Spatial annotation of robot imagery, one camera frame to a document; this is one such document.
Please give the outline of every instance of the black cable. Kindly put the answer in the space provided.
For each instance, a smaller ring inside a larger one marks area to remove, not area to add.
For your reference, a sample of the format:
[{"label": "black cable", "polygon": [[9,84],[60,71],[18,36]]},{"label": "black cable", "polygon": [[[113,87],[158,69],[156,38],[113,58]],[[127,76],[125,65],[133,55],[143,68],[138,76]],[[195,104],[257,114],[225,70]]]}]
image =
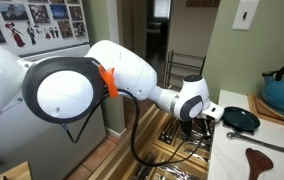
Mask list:
[{"label": "black cable", "polygon": [[110,97],[109,92],[104,93],[104,95],[102,96],[102,98],[100,99],[100,101],[93,107],[92,111],[90,112],[90,114],[89,114],[88,117],[86,118],[85,122],[83,123],[82,128],[81,128],[81,130],[80,130],[80,132],[79,132],[79,134],[78,134],[78,136],[76,137],[75,140],[74,140],[74,138],[72,137],[72,135],[71,135],[71,133],[70,133],[70,131],[69,131],[69,128],[68,128],[67,124],[61,124],[62,127],[63,127],[63,129],[64,129],[64,130],[66,131],[66,133],[68,134],[70,140],[71,140],[74,144],[76,144],[76,143],[79,141],[79,139],[80,139],[80,137],[81,137],[81,135],[82,135],[82,133],[83,133],[83,131],[84,131],[86,125],[88,124],[88,122],[89,122],[91,116],[94,114],[94,112],[95,112],[95,110],[97,109],[97,107],[99,107],[100,104],[101,104],[106,98],[108,98],[108,97]]},{"label": "black cable", "polygon": [[175,154],[177,153],[177,151],[179,150],[179,148],[182,146],[182,144],[184,143],[184,141],[182,141],[180,143],[180,145],[177,147],[177,149],[174,151],[174,153],[171,155],[171,157],[167,160],[167,161],[164,161],[164,162],[160,162],[160,163],[148,163],[148,162],[145,162],[144,160],[142,160],[139,155],[137,154],[136,150],[135,150],[135,136],[136,136],[136,131],[137,131],[137,127],[139,125],[139,117],[140,117],[140,106],[139,106],[139,102],[137,100],[137,98],[135,96],[133,96],[133,94],[131,94],[129,91],[127,90],[124,90],[124,89],[118,89],[119,92],[123,92],[125,94],[127,94],[128,96],[130,96],[134,102],[134,105],[135,105],[135,121],[134,121],[134,125],[133,125],[133,129],[132,129],[132,134],[131,134],[131,152],[134,156],[134,158],[141,164],[145,165],[145,166],[150,166],[150,167],[159,167],[159,166],[163,166],[163,165],[167,165],[167,164],[172,164],[172,163],[179,163],[179,162],[182,162],[182,161],[185,161],[187,159],[189,159],[197,150],[198,148],[200,147],[200,144],[202,144],[202,141],[203,141],[203,136],[200,138],[199,140],[199,143],[198,145],[196,146],[196,148],[192,151],[192,153],[182,159],[182,160],[178,160],[178,161],[170,161],[174,156]]}]

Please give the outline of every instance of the green wall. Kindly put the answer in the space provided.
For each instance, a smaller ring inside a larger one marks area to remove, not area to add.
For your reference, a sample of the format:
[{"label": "green wall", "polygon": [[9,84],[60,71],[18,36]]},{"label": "green wall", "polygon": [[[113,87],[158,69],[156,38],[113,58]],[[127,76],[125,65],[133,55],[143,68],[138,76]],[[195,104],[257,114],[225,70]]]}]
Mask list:
[{"label": "green wall", "polygon": [[259,93],[261,73],[284,66],[284,0],[261,0],[249,31],[232,25],[239,0],[221,0],[203,76],[212,101],[220,89]]},{"label": "green wall", "polygon": [[[107,0],[83,0],[82,3],[90,45],[93,46],[100,40],[110,40]],[[116,133],[122,133],[125,128],[122,97],[108,98],[101,107],[105,126]]]}]

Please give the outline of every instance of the wooden floor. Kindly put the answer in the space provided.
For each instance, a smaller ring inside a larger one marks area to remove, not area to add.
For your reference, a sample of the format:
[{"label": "wooden floor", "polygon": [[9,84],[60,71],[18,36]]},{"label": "wooden floor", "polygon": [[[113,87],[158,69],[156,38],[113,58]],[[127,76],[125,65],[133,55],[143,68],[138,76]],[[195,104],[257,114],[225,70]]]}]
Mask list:
[{"label": "wooden floor", "polygon": [[[158,75],[158,85],[164,85],[165,68],[165,48],[166,44],[160,34],[148,34],[148,48],[146,61],[156,70]],[[135,119],[135,109],[133,102],[124,98],[125,125],[127,130],[132,129]],[[148,111],[153,102],[144,100],[139,103],[140,117]],[[99,167],[102,161],[111,153],[121,139],[107,135],[106,140],[67,178],[67,180],[88,179],[91,174]]]}]

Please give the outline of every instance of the kitchen counter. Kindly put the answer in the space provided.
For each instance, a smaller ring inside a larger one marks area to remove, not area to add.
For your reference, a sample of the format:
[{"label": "kitchen counter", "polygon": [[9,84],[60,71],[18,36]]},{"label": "kitchen counter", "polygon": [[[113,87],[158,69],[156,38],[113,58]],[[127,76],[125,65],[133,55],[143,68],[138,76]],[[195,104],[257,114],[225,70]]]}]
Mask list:
[{"label": "kitchen counter", "polygon": [[[219,105],[250,110],[247,96],[225,90],[220,91]],[[260,121],[261,125],[254,136],[247,133],[243,135],[284,147],[284,126],[263,119]],[[273,169],[261,173],[259,180],[284,179],[284,153],[238,139],[229,140],[226,134],[231,131],[230,128],[223,126],[222,121],[215,125],[208,180],[248,179],[250,168],[245,156],[247,148],[259,150],[273,161]]]}]

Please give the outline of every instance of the blue pot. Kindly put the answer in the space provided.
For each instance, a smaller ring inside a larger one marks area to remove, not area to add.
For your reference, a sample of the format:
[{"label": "blue pot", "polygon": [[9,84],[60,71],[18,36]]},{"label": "blue pot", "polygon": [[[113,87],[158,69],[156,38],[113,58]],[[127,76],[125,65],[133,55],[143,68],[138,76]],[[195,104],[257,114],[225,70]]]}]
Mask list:
[{"label": "blue pot", "polygon": [[279,71],[264,72],[265,85],[262,89],[262,100],[273,108],[284,112],[284,67]]}]

